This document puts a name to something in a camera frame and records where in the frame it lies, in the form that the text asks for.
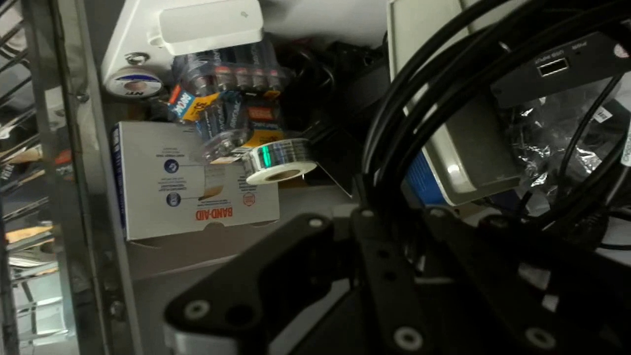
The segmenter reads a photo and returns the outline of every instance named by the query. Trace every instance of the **roll of tape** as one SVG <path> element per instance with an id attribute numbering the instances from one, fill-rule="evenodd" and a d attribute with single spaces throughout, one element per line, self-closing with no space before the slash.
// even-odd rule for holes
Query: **roll of tape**
<path id="1" fill-rule="evenodd" d="M 308 142 L 293 138 L 257 146 L 247 154 L 245 167 L 251 185 L 265 185 L 306 175 L 318 163 L 310 155 Z"/>

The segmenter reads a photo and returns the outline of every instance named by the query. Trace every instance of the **white plastic panel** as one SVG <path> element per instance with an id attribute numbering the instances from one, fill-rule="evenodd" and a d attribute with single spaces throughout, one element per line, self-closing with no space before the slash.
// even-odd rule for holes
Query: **white plastic panel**
<path id="1" fill-rule="evenodd" d="M 127 0 L 103 59 L 109 79 L 147 53 L 145 69 L 163 75 L 174 55 L 253 43 L 263 37 L 259 0 Z"/>
<path id="2" fill-rule="evenodd" d="M 389 0 L 267 0 L 265 29 L 279 39 L 379 45 L 387 33 Z"/>

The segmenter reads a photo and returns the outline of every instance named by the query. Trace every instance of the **white cardboard box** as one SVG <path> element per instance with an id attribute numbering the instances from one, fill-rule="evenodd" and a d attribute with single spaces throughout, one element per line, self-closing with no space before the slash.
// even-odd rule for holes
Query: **white cardboard box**
<path id="1" fill-rule="evenodd" d="M 279 185 L 253 187 L 241 163 L 210 165 L 200 146 L 194 126 L 121 122 L 115 152 L 129 240 L 281 217 Z"/>

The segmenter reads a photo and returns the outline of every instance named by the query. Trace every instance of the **clutter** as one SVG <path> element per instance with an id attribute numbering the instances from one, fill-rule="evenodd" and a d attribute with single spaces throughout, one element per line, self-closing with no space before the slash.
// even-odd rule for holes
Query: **clutter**
<path id="1" fill-rule="evenodd" d="M 506 112 L 512 150 L 527 171 L 521 183 L 525 189 L 543 191 L 551 203 L 557 199 L 561 179 L 577 185 L 610 155 L 620 136 L 626 134 L 630 114 L 614 100 L 616 92 L 596 110 L 567 171 L 561 171 L 567 148 L 592 104 L 586 98 L 598 96 L 608 81 L 567 88 Z"/>
<path id="2" fill-rule="evenodd" d="M 194 124 L 222 94 L 279 98 L 291 75 L 279 65 L 273 43 L 261 41 L 176 57 L 172 77 L 172 120 Z"/>
<path id="3" fill-rule="evenodd" d="M 121 122 L 115 150 L 129 240 L 281 217 L 279 185 L 249 185 L 241 163 L 208 163 L 196 126 Z"/>

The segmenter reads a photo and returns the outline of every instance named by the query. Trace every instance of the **screw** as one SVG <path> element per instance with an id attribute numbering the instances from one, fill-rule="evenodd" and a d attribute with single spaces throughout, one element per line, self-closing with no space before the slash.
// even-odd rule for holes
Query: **screw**
<path id="1" fill-rule="evenodd" d="M 444 209 L 431 209 L 431 215 L 437 217 L 437 219 L 443 219 L 446 217 L 448 213 Z"/>
<path id="2" fill-rule="evenodd" d="M 113 301 L 111 303 L 111 315 L 115 317 L 115 319 L 123 319 L 123 315 L 125 315 L 125 303 L 123 301 Z"/>
<path id="3" fill-rule="evenodd" d="M 512 47 L 506 41 L 500 41 L 500 47 L 512 53 Z"/>
<path id="4" fill-rule="evenodd" d="M 423 335 L 415 327 L 399 327 L 395 331 L 395 343 L 405 351 L 419 351 L 423 347 Z"/>
<path id="5" fill-rule="evenodd" d="M 88 102 L 92 96 L 90 96 L 88 92 L 80 92 L 76 98 L 78 98 L 80 102 Z"/>
<path id="6" fill-rule="evenodd" d="M 125 55 L 125 59 L 127 59 L 127 63 L 131 63 L 131 65 L 145 65 L 145 63 L 151 61 L 151 55 L 145 53 L 145 51 L 135 51 L 135 53 Z"/>
<path id="7" fill-rule="evenodd" d="M 312 219 L 310 226 L 320 228 L 320 226 L 324 226 L 324 221 L 322 219 Z"/>
<path id="8" fill-rule="evenodd" d="M 184 307 L 188 319 L 202 319 L 210 313 L 212 303 L 206 299 L 196 299 Z"/>
<path id="9" fill-rule="evenodd" d="M 553 351 L 557 347 L 557 337 L 541 327 L 529 327 L 527 339 L 533 347 L 543 351 Z"/>
<path id="10" fill-rule="evenodd" d="M 494 217 L 490 217 L 490 225 L 496 226 L 496 228 L 508 228 L 510 221 L 500 217 L 500 215 L 494 215 Z"/>

